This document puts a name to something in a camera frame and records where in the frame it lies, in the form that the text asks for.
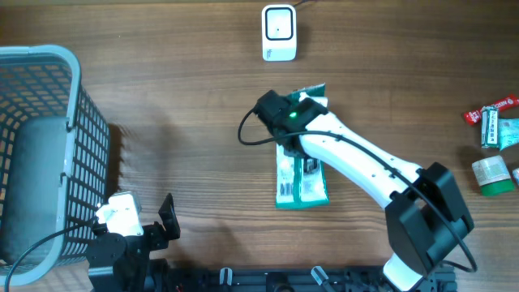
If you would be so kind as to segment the small green white box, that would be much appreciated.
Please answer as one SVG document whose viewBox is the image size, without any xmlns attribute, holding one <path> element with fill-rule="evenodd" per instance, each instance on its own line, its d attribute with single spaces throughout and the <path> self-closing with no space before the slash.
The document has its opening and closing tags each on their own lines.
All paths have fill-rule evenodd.
<svg viewBox="0 0 519 292">
<path fill-rule="evenodd" d="M 493 105 L 482 108 L 481 146 L 483 148 L 498 147 L 499 109 Z"/>
</svg>

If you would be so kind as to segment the red coffee stick sachet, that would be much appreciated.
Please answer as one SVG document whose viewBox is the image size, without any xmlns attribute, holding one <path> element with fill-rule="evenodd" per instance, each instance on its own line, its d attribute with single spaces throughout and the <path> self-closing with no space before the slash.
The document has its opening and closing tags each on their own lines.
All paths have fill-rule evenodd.
<svg viewBox="0 0 519 292">
<path fill-rule="evenodd" d="M 495 106 L 499 111 L 510 110 L 512 108 L 518 107 L 519 100 L 518 97 L 514 94 L 510 94 L 507 97 L 500 99 L 491 104 L 491 106 Z M 471 126 L 477 124 L 482 119 L 482 111 L 483 107 L 475 110 L 471 110 L 463 113 L 462 117 L 465 122 Z"/>
</svg>

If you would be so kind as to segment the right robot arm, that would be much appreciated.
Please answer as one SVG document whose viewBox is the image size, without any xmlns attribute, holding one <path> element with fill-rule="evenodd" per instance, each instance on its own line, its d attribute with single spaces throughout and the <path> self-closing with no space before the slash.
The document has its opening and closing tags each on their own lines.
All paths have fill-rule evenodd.
<svg viewBox="0 0 519 292">
<path fill-rule="evenodd" d="M 315 158 L 363 189 L 383 210 L 393 254 L 384 280 L 410 291 L 447 264 L 460 247 L 477 270 L 464 238 L 474 220 L 452 172 L 438 162 L 427 168 L 397 158 L 350 130 L 326 106 L 310 97 L 293 101 L 273 90 L 253 107 L 271 141 Z"/>
</svg>

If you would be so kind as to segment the green 3M gloves packet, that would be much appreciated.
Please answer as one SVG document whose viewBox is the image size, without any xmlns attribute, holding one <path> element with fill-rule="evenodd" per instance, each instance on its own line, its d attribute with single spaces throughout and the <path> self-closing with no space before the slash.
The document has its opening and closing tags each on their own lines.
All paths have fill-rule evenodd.
<svg viewBox="0 0 519 292">
<path fill-rule="evenodd" d="M 324 164 L 315 158 L 290 156 L 277 145 L 276 207 L 305 209 L 329 204 Z"/>
</svg>

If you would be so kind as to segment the clear wet wipes packet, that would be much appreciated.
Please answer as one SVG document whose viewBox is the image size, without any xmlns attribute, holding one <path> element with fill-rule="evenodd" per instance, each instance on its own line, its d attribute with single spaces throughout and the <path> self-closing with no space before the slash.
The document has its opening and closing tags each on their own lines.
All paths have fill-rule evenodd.
<svg viewBox="0 0 519 292">
<path fill-rule="evenodd" d="M 519 143 L 519 119 L 500 118 L 498 126 L 500 151 Z"/>
</svg>

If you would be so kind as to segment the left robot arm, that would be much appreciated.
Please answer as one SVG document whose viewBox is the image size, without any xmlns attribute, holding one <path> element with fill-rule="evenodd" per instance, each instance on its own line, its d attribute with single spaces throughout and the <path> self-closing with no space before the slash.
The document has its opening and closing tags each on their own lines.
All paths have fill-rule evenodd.
<svg viewBox="0 0 519 292">
<path fill-rule="evenodd" d="M 158 214 L 161 222 L 142 225 L 139 200 L 130 191 L 112 195 L 95 213 L 86 258 L 88 278 L 95 291 L 178 291 L 169 276 L 167 260 L 152 260 L 180 238 L 174 200 L 167 194 Z"/>
</svg>

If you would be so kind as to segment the green lid jar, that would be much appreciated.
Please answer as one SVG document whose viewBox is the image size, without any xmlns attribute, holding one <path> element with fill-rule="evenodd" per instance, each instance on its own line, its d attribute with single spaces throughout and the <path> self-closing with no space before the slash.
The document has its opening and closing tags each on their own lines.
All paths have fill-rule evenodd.
<svg viewBox="0 0 519 292">
<path fill-rule="evenodd" d="M 476 161 L 472 164 L 472 170 L 483 196 L 495 196 L 515 190 L 502 156 Z"/>
</svg>

